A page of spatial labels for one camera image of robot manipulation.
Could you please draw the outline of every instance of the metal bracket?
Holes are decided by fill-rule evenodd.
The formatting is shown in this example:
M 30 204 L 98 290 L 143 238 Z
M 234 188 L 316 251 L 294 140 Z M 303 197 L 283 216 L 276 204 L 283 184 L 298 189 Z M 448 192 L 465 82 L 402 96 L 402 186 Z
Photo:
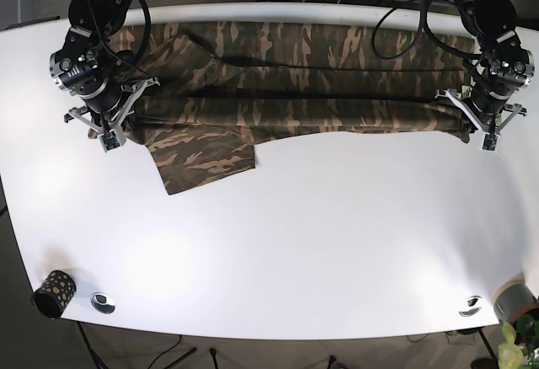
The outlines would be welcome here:
M 527 110 L 521 104 L 506 104 L 505 111 L 510 112 L 510 115 L 501 122 L 494 130 L 494 136 L 490 133 L 490 126 L 482 123 L 479 118 L 473 113 L 470 107 L 465 104 L 455 89 L 447 89 L 443 93 L 436 92 L 436 98 L 444 97 L 448 98 L 457 108 L 459 108 L 464 115 L 475 125 L 475 127 L 483 134 L 483 150 L 495 151 L 499 138 L 501 137 L 501 131 L 504 129 L 511 120 L 517 115 L 527 115 Z
M 114 150 L 115 148 L 123 146 L 126 142 L 125 133 L 122 128 L 125 118 L 132 112 L 133 105 L 142 96 L 144 90 L 152 85 L 161 84 L 157 78 L 148 78 L 148 80 L 140 80 L 123 85 L 121 87 L 122 91 L 131 93 L 131 95 L 126 100 L 125 104 L 111 117 L 109 120 L 109 129 L 107 130 L 83 117 L 84 114 L 89 112 L 89 109 L 86 106 L 69 110 L 68 114 L 64 116 L 64 121 L 67 123 L 72 119 L 80 120 L 84 125 L 88 126 L 98 134 L 98 139 L 105 152 Z

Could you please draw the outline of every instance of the gray pot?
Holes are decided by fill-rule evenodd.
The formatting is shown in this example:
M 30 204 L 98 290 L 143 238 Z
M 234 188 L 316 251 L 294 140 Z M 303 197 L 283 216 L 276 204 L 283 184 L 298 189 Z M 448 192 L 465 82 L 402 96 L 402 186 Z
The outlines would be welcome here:
M 514 324 L 522 314 L 539 318 L 539 302 L 523 281 L 511 281 L 498 289 L 493 297 L 494 312 L 499 321 Z

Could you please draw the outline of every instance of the black cup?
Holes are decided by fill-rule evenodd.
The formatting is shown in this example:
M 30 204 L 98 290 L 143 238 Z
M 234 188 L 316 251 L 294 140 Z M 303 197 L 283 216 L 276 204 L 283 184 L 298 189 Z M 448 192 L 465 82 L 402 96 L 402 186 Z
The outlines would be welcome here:
M 61 270 L 53 270 L 32 295 L 32 303 L 48 318 L 60 318 L 73 299 L 75 281 Z

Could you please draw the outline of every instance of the brown camouflage cloth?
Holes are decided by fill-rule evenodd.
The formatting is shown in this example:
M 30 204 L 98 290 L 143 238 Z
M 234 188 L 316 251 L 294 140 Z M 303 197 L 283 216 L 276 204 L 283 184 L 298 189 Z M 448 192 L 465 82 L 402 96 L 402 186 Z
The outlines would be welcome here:
M 113 37 L 136 51 L 142 26 Z M 459 109 L 433 102 L 464 84 L 461 60 L 425 36 L 410 53 L 382 61 L 360 26 L 217 22 L 156 24 L 140 67 L 158 77 L 135 105 L 131 140 L 144 144 L 175 194 L 255 167 L 253 145 L 326 131 L 444 131 L 467 141 Z M 391 55 L 414 32 L 383 29 Z M 474 41 L 439 36 L 473 51 Z

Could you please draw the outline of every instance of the green leaf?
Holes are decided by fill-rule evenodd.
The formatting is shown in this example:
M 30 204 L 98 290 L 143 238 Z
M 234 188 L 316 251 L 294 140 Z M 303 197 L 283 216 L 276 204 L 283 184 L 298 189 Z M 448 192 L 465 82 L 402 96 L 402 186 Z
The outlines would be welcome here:
M 522 314 L 516 320 L 516 331 L 526 339 L 528 333 L 534 328 L 536 320 L 530 314 Z
M 514 344 L 516 340 L 516 331 L 511 324 L 504 321 L 502 323 L 502 335 L 508 344 Z
M 498 347 L 499 369 L 517 369 L 524 360 L 522 350 L 513 343 L 503 343 Z

